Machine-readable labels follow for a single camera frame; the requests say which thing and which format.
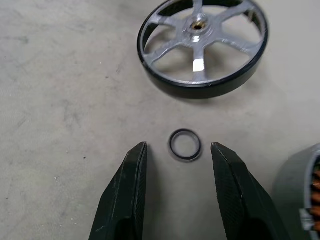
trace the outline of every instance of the wheel spoke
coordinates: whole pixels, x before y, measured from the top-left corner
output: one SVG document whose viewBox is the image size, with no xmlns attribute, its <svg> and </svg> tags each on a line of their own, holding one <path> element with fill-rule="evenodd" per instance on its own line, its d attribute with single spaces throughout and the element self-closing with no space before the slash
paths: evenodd
<svg viewBox="0 0 320 240">
<path fill-rule="evenodd" d="M 144 58 L 147 62 L 154 63 L 155 61 L 159 60 L 160 58 L 165 56 L 168 52 L 175 49 L 179 45 L 180 45 L 180 41 L 178 41 L 177 39 L 173 39 L 163 44 L 160 48 L 158 48 L 154 52 L 144 55 Z"/>
<path fill-rule="evenodd" d="M 261 46 L 261 42 L 253 43 L 225 32 L 221 37 L 218 37 L 216 41 L 227 44 L 230 47 L 252 57 L 257 54 Z"/>
<path fill-rule="evenodd" d="M 193 14 L 201 14 L 202 11 L 202 5 L 203 0 L 193 0 Z"/>
<path fill-rule="evenodd" d="M 193 82 L 202 82 L 206 79 L 205 50 L 203 46 L 193 47 Z"/>
<path fill-rule="evenodd" d="M 227 21 L 228 19 L 241 15 L 246 11 L 249 11 L 252 9 L 253 9 L 253 5 L 249 1 L 245 0 L 243 3 L 239 4 L 238 6 L 230 7 L 228 10 L 220 13 L 217 16 L 217 19 L 219 19 L 219 21 L 222 23 L 224 21 Z"/>
<path fill-rule="evenodd" d="M 169 25 L 172 27 L 177 27 L 181 23 L 181 20 L 173 16 L 154 15 L 150 18 L 149 22 L 151 24 Z"/>
</svg>

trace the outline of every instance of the metal ring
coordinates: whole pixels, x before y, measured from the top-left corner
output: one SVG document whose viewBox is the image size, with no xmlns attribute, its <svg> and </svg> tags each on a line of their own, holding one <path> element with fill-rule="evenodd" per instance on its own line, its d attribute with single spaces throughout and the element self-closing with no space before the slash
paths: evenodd
<svg viewBox="0 0 320 240">
<path fill-rule="evenodd" d="M 203 6 L 221 6 L 228 9 L 218 15 L 205 13 Z M 174 14 L 193 8 L 191 16 L 178 19 Z M 222 23 L 244 14 L 258 28 L 262 40 L 252 43 L 227 34 Z M 175 27 L 175 39 L 154 52 L 145 52 L 147 41 L 159 25 Z M 257 70 L 268 42 L 268 22 L 262 9 L 251 0 L 168 0 L 157 7 L 145 20 L 137 38 L 137 50 L 142 65 L 158 87 L 185 98 L 211 98 L 227 94 L 243 85 Z M 220 78 L 208 78 L 204 65 L 204 50 L 214 43 L 223 43 L 249 56 L 237 71 Z M 193 49 L 193 77 L 183 81 L 160 72 L 154 62 L 178 46 Z"/>
<path fill-rule="evenodd" d="M 174 143 L 175 140 L 177 139 L 178 136 L 181 135 L 185 135 L 185 136 L 189 136 L 191 138 L 193 138 L 195 144 L 196 144 L 196 151 L 193 155 L 191 156 L 181 156 L 177 153 L 175 147 L 174 147 Z M 168 147 L 169 147 L 169 151 L 170 153 L 174 156 L 174 158 L 176 158 L 178 161 L 184 162 L 184 163 L 191 163 L 193 161 L 195 161 L 201 154 L 201 149 L 202 149 L 202 145 L 201 145 L 201 141 L 200 138 L 198 137 L 198 135 L 196 133 L 194 133 L 193 131 L 189 130 L 189 129 L 179 129 L 174 131 L 170 138 L 169 138 L 169 142 L 168 142 Z"/>
</svg>

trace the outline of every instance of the metal wheel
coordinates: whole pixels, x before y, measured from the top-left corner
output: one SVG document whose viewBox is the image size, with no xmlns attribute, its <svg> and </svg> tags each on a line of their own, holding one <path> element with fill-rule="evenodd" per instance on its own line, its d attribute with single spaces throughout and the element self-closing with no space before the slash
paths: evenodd
<svg viewBox="0 0 320 240">
<path fill-rule="evenodd" d="M 204 13 L 203 6 L 221 6 L 228 9 L 220 14 Z M 193 8 L 190 16 L 178 19 L 174 14 Z M 239 15 L 246 15 L 258 28 L 261 41 L 252 43 L 223 31 L 223 22 Z M 156 51 L 145 52 L 152 32 L 159 25 L 175 28 L 175 38 Z M 161 86 L 182 97 L 209 98 L 229 93 L 244 84 L 256 71 L 268 42 L 268 23 L 261 8 L 251 0 L 168 0 L 155 9 L 143 23 L 137 49 L 145 69 Z M 214 44 L 226 44 L 249 56 L 249 60 L 236 72 L 217 79 L 206 75 L 205 48 Z M 155 68 L 154 63 L 171 50 L 183 46 L 193 49 L 193 77 L 189 81 L 167 76 Z"/>
</svg>

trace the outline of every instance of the concrete floor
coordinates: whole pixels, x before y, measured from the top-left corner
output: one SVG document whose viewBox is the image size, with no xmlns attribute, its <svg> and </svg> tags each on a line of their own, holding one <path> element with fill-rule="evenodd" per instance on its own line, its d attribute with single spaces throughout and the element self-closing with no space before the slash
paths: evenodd
<svg viewBox="0 0 320 240">
<path fill-rule="evenodd" d="M 149 144 L 144 239 L 226 239 L 211 142 L 233 149 L 270 192 L 290 155 L 320 141 L 318 0 L 259 0 L 270 39 L 255 75 L 208 100 L 147 77 L 138 31 L 161 0 L 2 0 L 0 240 L 86 240 L 127 151 Z M 191 164 L 167 140 L 190 128 Z"/>
</svg>

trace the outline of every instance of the black rim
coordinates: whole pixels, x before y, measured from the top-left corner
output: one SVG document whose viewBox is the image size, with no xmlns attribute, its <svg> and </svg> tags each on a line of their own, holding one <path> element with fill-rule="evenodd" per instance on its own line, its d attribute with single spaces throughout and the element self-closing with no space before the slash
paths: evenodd
<svg viewBox="0 0 320 240">
<path fill-rule="evenodd" d="M 182 135 L 189 136 L 189 137 L 193 138 L 196 143 L 196 151 L 192 156 L 179 155 L 174 148 L 174 143 L 175 143 L 176 137 L 182 136 Z M 177 160 L 185 162 L 185 163 L 190 163 L 190 162 L 195 161 L 200 156 L 201 148 L 202 148 L 201 141 L 200 141 L 200 138 L 198 137 L 198 135 L 195 132 L 193 132 L 189 129 L 185 129 L 185 128 L 174 131 L 169 138 L 168 145 L 169 145 L 169 150 L 172 153 L 172 155 Z"/>
<path fill-rule="evenodd" d="M 239 69 L 237 72 L 235 72 L 232 75 L 229 75 L 225 78 L 220 79 L 219 81 L 213 81 L 213 82 L 208 82 L 208 83 L 204 83 L 204 84 L 187 84 L 187 83 L 179 83 L 179 82 L 172 82 L 168 79 L 166 79 L 165 77 L 162 77 L 161 75 L 159 75 L 157 72 L 154 72 L 149 66 L 148 64 L 145 63 L 144 57 L 143 57 L 143 51 L 146 47 L 147 41 L 150 37 L 150 35 L 153 33 L 153 31 L 158 27 L 158 25 L 154 25 L 154 26 L 148 26 L 148 29 L 146 30 L 144 36 L 143 36 L 143 30 L 148 22 L 148 20 L 150 19 L 150 17 L 159 9 L 161 8 L 163 5 L 167 4 L 168 2 L 170 2 L 171 0 L 168 0 L 166 2 L 164 2 L 163 4 L 161 4 L 160 6 L 158 6 L 144 21 L 144 23 L 142 24 L 138 37 L 137 37 L 137 51 L 138 51 L 138 55 L 140 58 L 140 61 L 143 65 L 143 67 L 147 70 L 147 72 L 149 74 L 151 74 L 154 78 L 156 78 L 157 80 L 160 80 L 163 83 L 178 87 L 180 89 L 212 89 L 214 87 L 217 86 L 221 86 L 224 85 L 226 86 L 227 89 L 223 89 L 221 94 L 218 93 L 214 93 L 213 97 L 219 96 L 219 95 L 223 95 L 226 94 L 228 92 L 231 92 L 233 90 L 235 90 L 236 88 L 240 87 L 242 84 L 244 84 L 256 71 L 256 68 L 254 66 L 256 66 L 259 63 L 259 60 L 261 59 L 266 47 L 267 47 L 267 43 L 268 43 L 268 38 L 269 38 L 269 27 L 268 27 L 268 21 L 265 17 L 265 14 L 263 13 L 263 11 L 261 10 L 261 8 L 255 3 L 252 2 L 250 0 L 250 2 L 254 5 L 256 5 L 256 7 L 260 10 L 260 13 L 262 15 L 262 18 L 265 22 L 265 29 L 260 29 L 260 24 L 258 22 L 257 19 L 253 19 L 253 22 L 255 23 L 255 25 L 257 26 L 257 28 L 260 31 L 264 31 L 265 35 L 264 35 L 264 39 L 261 45 L 260 50 L 258 51 L 258 53 L 255 55 L 255 57 L 252 58 L 252 60 L 250 62 L 248 62 L 245 66 L 243 66 L 241 69 Z M 237 4 L 239 4 L 239 2 L 242 2 L 241 0 L 204 0 L 203 1 L 203 5 L 204 6 L 221 6 L 221 7 L 233 7 L 236 6 Z M 183 10 L 186 9 L 190 9 L 192 8 L 192 1 L 190 0 L 181 0 L 178 1 L 176 3 L 174 3 L 173 5 L 168 6 L 167 8 L 165 8 L 163 11 L 165 11 L 165 15 L 166 16 L 172 16 L 178 12 L 181 12 Z"/>
</svg>

